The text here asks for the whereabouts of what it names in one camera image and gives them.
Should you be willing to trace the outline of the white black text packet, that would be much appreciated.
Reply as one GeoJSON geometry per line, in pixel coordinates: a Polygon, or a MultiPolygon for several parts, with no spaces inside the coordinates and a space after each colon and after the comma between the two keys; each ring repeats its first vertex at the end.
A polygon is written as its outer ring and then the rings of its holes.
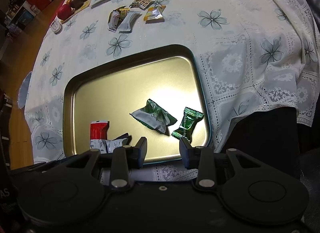
{"type": "Polygon", "coordinates": [[[128,145],[132,140],[132,136],[128,133],[120,135],[113,140],[106,140],[106,152],[113,153],[116,148],[128,145]]]}

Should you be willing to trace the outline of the green candy packet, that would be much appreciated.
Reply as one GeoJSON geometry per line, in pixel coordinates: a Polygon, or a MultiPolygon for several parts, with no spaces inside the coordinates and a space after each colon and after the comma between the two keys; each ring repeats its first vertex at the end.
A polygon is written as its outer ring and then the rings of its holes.
{"type": "Polygon", "coordinates": [[[193,131],[203,117],[204,113],[185,107],[181,124],[171,135],[176,139],[184,138],[191,142],[193,131]]]}

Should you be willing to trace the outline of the yellow orange pass packet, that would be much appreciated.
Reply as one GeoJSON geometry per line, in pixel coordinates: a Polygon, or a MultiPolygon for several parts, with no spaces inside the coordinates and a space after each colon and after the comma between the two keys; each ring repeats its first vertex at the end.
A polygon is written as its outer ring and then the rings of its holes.
{"type": "Polygon", "coordinates": [[[166,9],[166,5],[153,6],[148,9],[143,20],[146,23],[163,21],[163,11],[166,9]]]}

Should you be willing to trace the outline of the red white snack packet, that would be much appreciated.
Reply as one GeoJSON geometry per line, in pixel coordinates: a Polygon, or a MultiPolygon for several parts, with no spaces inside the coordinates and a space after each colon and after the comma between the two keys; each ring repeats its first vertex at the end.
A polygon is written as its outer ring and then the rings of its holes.
{"type": "Polygon", "coordinates": [[[90,148],[98,149],[102,154],[107,153],[107,130],[108,121],[93,121],[90,124],[90,148]]]}

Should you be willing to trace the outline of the green white snack packet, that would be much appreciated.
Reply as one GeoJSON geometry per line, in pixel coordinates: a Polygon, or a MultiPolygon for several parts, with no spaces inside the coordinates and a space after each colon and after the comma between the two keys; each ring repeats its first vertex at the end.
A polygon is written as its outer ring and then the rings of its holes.
{"type": "Polygon", "coordinates": [[[150,130],[167,135],[167,128],[174,125],[177,119],[160,107],[155,101],[148,99],[143,108],[133,111],[130,115],[150,130]]]}

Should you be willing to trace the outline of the gold metal tray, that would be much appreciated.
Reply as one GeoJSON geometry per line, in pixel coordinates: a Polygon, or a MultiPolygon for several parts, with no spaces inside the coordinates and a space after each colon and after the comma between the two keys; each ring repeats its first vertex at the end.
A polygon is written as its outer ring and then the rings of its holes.
{"type": "Polygon", "coordinates": [[[107,121],[110,140],[128,133],[134,145],[146,137],[146,163],[180,158],[179,127],[185,108],[207,114],[204,91],[192,51],[183,45],[167,45],[87,70],[66,85],[63,103],[63,149],[66,156],[82,154],[90,148],[90,125],[107,121]],[[153,100],[177,123],[165,134],[147,128],[131,113],[153,100]]]}

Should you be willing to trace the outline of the blue chair seat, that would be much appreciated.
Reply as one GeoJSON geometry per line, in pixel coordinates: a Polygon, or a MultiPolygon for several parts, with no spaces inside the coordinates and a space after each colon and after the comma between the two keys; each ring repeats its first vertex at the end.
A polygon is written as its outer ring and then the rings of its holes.
{"type": "Polygon", "coordinates": [[[29,84],[30,84],[30,79],[31,79],[32,72],[30,71],[22,81],[19,91],[18,91],[18,96],[17,96],[17,107],[18,109],[22,109],[25,107],[25,103],[27,100],[28,96],[28,89],[29,89],[29,84]]]}

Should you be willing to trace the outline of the grey white long packet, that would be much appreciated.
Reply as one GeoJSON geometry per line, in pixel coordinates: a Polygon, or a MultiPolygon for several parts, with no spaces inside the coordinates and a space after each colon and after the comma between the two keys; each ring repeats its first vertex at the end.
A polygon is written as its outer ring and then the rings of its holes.
{"type": "Polygon", "coordinates": [[[132,26],[136,20],[136,18],[139,18],[141,16],[141,13],[138,11],[129,11],[124,18],[124,20],[121,22],[121,24],[118,27],[118,30],[120,32],[131,32],[132,26]]]}

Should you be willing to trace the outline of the white floral tablecloth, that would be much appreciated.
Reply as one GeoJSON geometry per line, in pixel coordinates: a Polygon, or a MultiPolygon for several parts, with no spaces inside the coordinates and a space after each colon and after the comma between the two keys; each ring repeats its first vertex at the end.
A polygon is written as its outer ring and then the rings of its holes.
{"type": "Polygon", "coordinates": [[[36,163],[65,156],[63,94],[72,77],[168,44],[196,57],[216,150],[232,139],[267,153],[319,147],[318,0],[153,0],[145,10],[131,8],[141,13],[131,32],[109,31],[110,13],[133,1],[87,8],[59,34],[45,35],[24,111],[36,163]],[[161,5],[164,20],[144,22],[161,5]]]}

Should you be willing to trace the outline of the yellow green snack packet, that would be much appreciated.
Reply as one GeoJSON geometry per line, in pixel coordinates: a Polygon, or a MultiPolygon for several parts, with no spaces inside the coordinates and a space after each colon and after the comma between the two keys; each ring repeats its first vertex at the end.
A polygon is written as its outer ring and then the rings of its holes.
{"type": "Polygon", "coordinates": [[[125,17],[127,16],[127,13],[131,10],[131,8],[126,7],[126,6],[121,6],[116,8],[114,11],[119,13],[119,18],[120,20],[124,20],[125,17]]]}

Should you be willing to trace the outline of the brown heart pattern packet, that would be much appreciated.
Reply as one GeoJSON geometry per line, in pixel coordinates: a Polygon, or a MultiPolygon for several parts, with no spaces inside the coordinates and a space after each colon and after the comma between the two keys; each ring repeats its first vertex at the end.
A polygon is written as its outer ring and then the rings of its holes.
{"type": "Polygon", "coordinates": [[[130,8],[139,8],[145,10],[153,3],[153,0],[134,0],[129,7],[130,8]]]}

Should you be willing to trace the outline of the yellow fruit tray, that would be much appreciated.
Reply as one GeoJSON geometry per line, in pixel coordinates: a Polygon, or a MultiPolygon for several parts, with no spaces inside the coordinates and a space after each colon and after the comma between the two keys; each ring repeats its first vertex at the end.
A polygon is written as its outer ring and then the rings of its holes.
{"type": "Polygon", "coordinates": [[[90,2],[91,0],[66,0],[58,9],[56,16],[61,24],[64,24],[71,17],[87,8],[90,2]]]}

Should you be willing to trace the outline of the red apple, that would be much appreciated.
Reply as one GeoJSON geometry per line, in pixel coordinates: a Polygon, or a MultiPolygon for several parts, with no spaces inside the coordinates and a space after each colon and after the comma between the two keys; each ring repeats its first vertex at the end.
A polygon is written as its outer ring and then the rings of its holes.
{"type": "Polygon", "coordinates": [[[72,8],[68,4],[62,5],[57,11],[57,17],[60,20],[66,20],[73,14],[72,8]]]}

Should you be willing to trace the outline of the brown kiwi front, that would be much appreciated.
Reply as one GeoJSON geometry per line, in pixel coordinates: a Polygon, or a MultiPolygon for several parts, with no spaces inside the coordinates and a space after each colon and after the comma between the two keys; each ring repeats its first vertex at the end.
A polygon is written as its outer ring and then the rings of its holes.
{"type": "Polygon", "coordinates": [[[77,10],[83,6],[84,2],[82,0],[70,0],[69,5],[77,10]]]}

